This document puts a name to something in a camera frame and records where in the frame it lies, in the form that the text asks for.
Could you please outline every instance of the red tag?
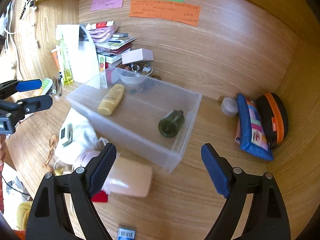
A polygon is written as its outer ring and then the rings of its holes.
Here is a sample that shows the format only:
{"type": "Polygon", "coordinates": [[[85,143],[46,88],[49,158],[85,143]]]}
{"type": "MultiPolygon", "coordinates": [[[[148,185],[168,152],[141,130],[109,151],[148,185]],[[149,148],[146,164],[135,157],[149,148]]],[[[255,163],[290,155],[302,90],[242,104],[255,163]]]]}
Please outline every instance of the red tag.
{"type": "Polygon", "coordinates": [[[271,122],[272,122],[272,131],[276,132],[277,131],[276,119],[274,117],[271,117],[271,122]]]}
{"type": "Polygon", "coordinates": [[[108,195],[102,190],[93,196],[91,199],[92,202],[108,202],[108,195]]]}
{"type": "Polygon", "coordinates": [[[97,23],[96,24],[96,28],[98,29],[98,28],[104,28],[104,27],[106,27],[107,26],[107,22],[102,22],[102,23],[97,23]]]}

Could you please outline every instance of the clear plastic storage box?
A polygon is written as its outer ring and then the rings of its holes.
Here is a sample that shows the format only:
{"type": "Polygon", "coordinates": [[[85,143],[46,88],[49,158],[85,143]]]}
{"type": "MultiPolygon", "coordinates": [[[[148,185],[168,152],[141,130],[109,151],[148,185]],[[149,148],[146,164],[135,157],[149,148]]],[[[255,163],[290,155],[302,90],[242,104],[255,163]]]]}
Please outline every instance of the clear plastic storage box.
{"type": "Polygon", "coordinates": [[[201,97],[151,77],[111,68],[81,85],[67,100],[115,145],[172,172],[186,150],[201,97]],[[98,113],[98,106],[115,84],[124,85],[124,96],[110,116],[103,116],[98,113]],[[158,123],[172,110],[182,110],[185,122],[176,137],[166,138],[159,132],[158,123]]]}

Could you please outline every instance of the green glass bottle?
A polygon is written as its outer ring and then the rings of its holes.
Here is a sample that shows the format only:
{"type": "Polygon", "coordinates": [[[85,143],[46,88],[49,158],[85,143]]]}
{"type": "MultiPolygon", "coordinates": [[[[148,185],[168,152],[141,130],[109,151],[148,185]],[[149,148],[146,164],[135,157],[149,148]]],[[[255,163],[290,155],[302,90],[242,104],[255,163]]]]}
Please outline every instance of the green glass bottle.
{"type": "Polygon", "coordinates": [[[184,123],[182,110],[173,110],[165,118],[161,119],[158,124],[160,133],[168,138],[175,137],[184,123]]]}

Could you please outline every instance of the small bottle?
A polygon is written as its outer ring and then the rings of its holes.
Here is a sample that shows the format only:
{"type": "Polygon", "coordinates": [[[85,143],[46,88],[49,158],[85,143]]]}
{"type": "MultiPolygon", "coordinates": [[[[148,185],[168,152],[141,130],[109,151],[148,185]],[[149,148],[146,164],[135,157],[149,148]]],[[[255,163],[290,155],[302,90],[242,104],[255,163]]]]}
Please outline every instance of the small bottle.
{"type": "Polygon", "coordinates": [[[111,115],[120,103],[124,94],[124,86],[121,84],[114,85],[102,99],[98,112],[103,115],[111,115]]]}
{"type": "Polygon", "coordinates": [[[71,66],[69,62],[69,52],[68,48],[64,42],[63,35],[61,31],[57,30],[56,33],[56,41],[57,41],[57,56],[59,59],[59,56],[61,56],[61,63],[60,68],[63,76],[63,84],[64,85],[70,85],[73,83],[73,76],[71,71],[71,66]]]}
{"type": "Polygon", "coordinates": [[[184,123],[182,110],[173,110],[165,118],[161,119],[158,124],[160,133],[168,138],[175,137],[184,123]]]}

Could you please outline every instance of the yellow cloth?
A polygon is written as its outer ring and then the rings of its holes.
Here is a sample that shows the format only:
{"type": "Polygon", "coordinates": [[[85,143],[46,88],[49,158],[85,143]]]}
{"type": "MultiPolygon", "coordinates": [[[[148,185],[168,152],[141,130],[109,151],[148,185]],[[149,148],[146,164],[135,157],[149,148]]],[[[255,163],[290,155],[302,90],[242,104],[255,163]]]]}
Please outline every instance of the yellow cloth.
{"type": "Polygon", "coordinates": [[[32,201],[22,202],[17,209],[17,228],[26,230],[32,201]]]}

